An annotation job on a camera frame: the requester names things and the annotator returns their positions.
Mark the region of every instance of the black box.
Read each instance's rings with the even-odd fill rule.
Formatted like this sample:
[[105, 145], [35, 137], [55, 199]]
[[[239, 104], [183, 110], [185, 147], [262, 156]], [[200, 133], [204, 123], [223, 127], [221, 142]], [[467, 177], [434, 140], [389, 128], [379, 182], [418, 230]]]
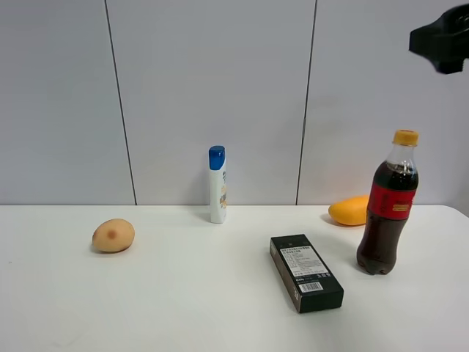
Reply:
[[344, 289], [305, 235], [272, 237], [270, 255], [299, 313], [342, 305]]

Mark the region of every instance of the black object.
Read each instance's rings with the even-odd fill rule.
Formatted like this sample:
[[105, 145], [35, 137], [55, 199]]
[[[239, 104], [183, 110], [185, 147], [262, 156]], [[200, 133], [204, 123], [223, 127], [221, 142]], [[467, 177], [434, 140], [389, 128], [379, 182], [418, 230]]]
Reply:
[[342, 305], [344, 289], [305, 235], [272, 237], [270, 255], [299, 313]]
[[469, 4], [442, 14], [410, 33], [409, 50], [427, 58], [439, 73], [462, 72], [469, 58]]

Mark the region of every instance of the mango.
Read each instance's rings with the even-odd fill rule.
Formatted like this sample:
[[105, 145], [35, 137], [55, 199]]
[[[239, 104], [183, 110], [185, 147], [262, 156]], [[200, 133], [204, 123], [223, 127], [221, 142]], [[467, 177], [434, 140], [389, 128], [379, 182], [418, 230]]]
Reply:
[[369, 196], [353, 197], [329, 207], [329, 215], [340, 224], [357, 226], [366, 224]]

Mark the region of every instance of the red bottle label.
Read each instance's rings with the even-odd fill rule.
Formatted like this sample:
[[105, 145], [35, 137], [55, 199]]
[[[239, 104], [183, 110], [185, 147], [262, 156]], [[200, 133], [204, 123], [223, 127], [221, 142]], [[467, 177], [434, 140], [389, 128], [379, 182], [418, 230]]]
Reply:
[[409, 217], [415, 195], [415, 189], [413, 191], [395, 191], [373, 183], [368, 209], [383, 218], [404, 220]]

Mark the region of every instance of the cola bottle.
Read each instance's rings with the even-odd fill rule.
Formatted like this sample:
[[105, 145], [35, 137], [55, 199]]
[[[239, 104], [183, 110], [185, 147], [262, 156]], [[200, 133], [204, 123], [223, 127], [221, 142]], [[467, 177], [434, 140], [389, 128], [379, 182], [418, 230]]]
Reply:
[[397, 244], [418, 185], [413, 160], [417, 141], [415, 131], [396, 131], [391, 154], [374, 174], [365, 234], [357, 250], [359, 266], [372, 275], [386, 275], [396, 264]]

